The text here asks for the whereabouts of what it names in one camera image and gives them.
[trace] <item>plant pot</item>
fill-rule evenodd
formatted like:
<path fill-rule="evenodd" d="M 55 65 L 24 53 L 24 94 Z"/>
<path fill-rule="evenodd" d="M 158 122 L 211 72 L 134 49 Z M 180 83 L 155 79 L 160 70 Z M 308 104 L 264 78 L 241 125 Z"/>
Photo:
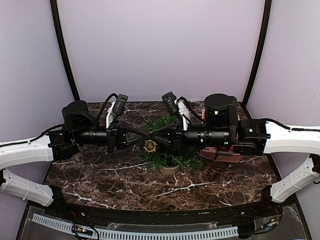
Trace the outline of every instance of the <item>plant pot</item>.
<path fill-rule="evenodd" d="M 164 175 L 171 175 L 178 172 L 179 168 L 180 168 L 179 165 L 173 166 L 173 167 L 163 166 L 162 168 L 160 168 L 160 172 L 162 172 Z"/>

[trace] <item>green plant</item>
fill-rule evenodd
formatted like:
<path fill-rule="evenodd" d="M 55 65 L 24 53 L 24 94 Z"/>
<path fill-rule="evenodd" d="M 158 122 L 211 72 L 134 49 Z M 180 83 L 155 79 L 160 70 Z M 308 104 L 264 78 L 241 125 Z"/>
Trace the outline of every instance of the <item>green plant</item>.
<path fill-rule="evenodd" d="M 175 116 L 162 116 L 156 121 L 149 121 L 146 127 L 150 132 L 153 132 L 176 120 Z M 146 152 L 140 157 L 149 162 L 149 166 L 154 172 L 162 167 L 174 167 L 177 165 L 181 169 L 201 168 L 203 166 L 203 162 L 198 158 L 194 148 L 189 148 L 185 156 L 173 156 L 167 152 L 161 152 L 161 149 L 159 149 L 157 152 Z"/>

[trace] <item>white wall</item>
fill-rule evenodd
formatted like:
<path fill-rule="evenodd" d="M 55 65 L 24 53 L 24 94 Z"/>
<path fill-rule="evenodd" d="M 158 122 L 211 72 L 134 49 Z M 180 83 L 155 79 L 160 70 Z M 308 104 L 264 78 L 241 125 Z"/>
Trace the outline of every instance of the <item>white wall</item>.
<path fill-rule="evenodd" d="M 80 97 L 103 102 L 191 100 L 225 93 L 242 100 L 264 0 L 60 0 L 66 47 Z"/>
<path fill-rule="evenodd" d="M 320 126 L 320 1 L 274 0 L 256 83 L 248 104 L 254 118 Z M 286 177 L 306 154 L 278 153 Z M 297 193 L 313 239 L 320 240 L 320 187 Z"/>
<path fill-rule="evenodd" d="M 39 135 L 63 122 L 73 100 L 61 60 L 50 1 L 0 1 L 0 142 Z M 48 163 L 11 167 L 41 183 Z M 14 240 L 26 202 L 0 194 L 0 239 Z"/>

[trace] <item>black frame pole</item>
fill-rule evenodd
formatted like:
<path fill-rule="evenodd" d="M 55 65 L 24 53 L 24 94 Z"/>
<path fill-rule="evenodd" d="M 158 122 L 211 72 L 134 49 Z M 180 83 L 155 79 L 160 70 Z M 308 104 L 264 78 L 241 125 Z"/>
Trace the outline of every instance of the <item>black frame pole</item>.
<path fill-rule="evenodd" d="M 262 17 L 258 45 L 256 47 L 256 52 L 254 56 L 254 61 L 253 61 L 249 81 L 246 86 L 245 94 L 242 100 L 242 103 L 244 104 L 244 106 L 247 106 L 249 102 L 249 98 L 257 77 L 258 68 L 259 68 L 259 64 L 260 64 L 262 52 L 264 50 L 266 36 L 267 36 L 267 29 L 268 29 L 269 17 L 271 12 L 271 4 L 272 4 L 272 0 L 265 0 L 264 2 L 264 10 L 263 10 L 263 17 Z"/>
<path fill-rule="evenodd" d="M 61 54 L 63 65 L 64 65 L 64 70 L 68 78 L 68 82 L 69 82 L 74 100 L 80 100 L 79 92 L 78 92 L 74 75 L 72 74 L 72 70 L 69 62 L 64 36 L 62 33 L 57 0 L 50 0 L 50 5 L 51 5 L 51 12 L 52 12 L 56 39 L 58 41 L 60 54 Z"/>

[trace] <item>brown marble surface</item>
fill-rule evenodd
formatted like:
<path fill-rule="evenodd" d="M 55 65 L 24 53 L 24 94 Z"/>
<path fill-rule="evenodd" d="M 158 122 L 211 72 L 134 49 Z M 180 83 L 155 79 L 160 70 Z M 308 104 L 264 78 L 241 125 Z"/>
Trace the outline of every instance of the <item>brown marble surface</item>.
<path fill-rule="evenodd" d="M 94 116 L 100 107 L 99 103 L 89 104 Z M 203 104 L 192 103 L 192 107 L 200 113 Z M 162 102 L 128 102 L 119 120 L 146 130 L 148 121 L 166 114 Z M 241 109 L 239 115 L 245 118 Z M 257 202 L 261 190 L 276 182 L 265 156 L 245 156 L 236 164 L 206 160 L 202 169 L 164 175 L 152 172 L 139 159 L 142 152 L 140 144 L 114 153 L 85 145 L 72 158 L 52 163 L 45 183 L 60 186 L 70 203 L 119 210 L 181 211 Z"/>

